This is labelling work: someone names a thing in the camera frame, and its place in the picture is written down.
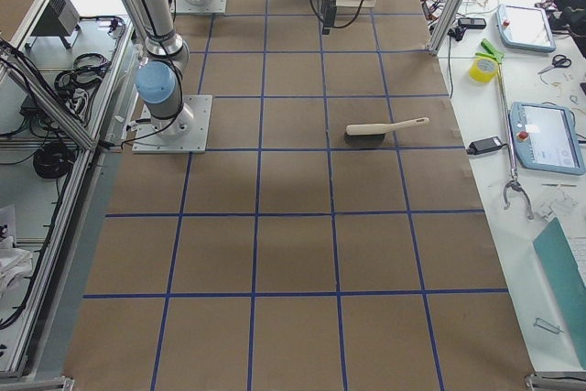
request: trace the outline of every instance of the scissors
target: scissors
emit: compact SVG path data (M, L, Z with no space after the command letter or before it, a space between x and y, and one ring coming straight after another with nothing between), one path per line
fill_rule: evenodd
M545 69L542 69L541 71L539 71L537 73L537 75L541 75L542 73L545 73L547 71L551 71L552 69L568 68L569 66L571 66L571 60L568 57L566 57L565 55L558 54L558 55L554 56L553 60L551 61L551 64L549 66L547 66Z

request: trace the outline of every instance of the teal folder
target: teal folder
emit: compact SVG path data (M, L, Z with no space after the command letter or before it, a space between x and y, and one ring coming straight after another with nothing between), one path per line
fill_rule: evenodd
M586 369L586 287L559 220L552 220L533 246L566 321L582 368Z

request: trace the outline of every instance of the wooden handle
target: wooden handle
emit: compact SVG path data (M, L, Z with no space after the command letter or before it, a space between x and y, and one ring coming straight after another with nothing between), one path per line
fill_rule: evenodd
M346 133L349 136L384 135L385 133L394 132L401 128L425 124L429 124L429 118L426 116L393 124L351 124L346 126Z

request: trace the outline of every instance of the yellow tape roll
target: yellow tape roll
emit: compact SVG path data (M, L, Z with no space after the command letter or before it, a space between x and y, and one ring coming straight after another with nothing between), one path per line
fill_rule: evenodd
M496 76L498 72L498 65L496 61L486 57L478 57L470 67L468 73L476 81L489 82Z

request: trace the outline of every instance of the white table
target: white table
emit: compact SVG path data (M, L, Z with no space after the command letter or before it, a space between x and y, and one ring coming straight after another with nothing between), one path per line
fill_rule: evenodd
M496 1L507 5L532 6L538 0ZM482 50L482 38L488 38L505 53L503 70L509 106L514 101L547 101L570 108L577 107L586 112L586 95L579 86L581 81L586 81L586 59L571 38L556 38L558 49L554 54L567 55L573 61L572 66L566 70L547 72L543 80L550 84L545 84L537 72L549 64L553 54L506 49L496 30L494 14L482 16L487 21L485 30L469 30L463 41L451 42L454 84L452 103L465 145L495 135L506 139L496 81L480 84L468 76L474 52ZM439 62L446 84L450 87L447 56L448 40L439 52ZM553 82L558 82L559 86L551 85ZM578 104L570 100L572 94L578 97ZM574 113L576 131L586 135L586 114L580 111ZM533 367L538 372L583 371L567 331L554 334L534 326L535 319L541 318L566 330L533 248L533 240L546 224L539 219L529 221L525 216L525 201L513 192L509 192L511 208L504 211L503 186L510 180L508 155L504 149L483 157L471 157L470 162ZM534 204L546 191L551 190L543 183L576 185L562 188L579 205L570 214L561 216L560 221L568 237L585 237L586 176L576 177L519 167L519 181Z

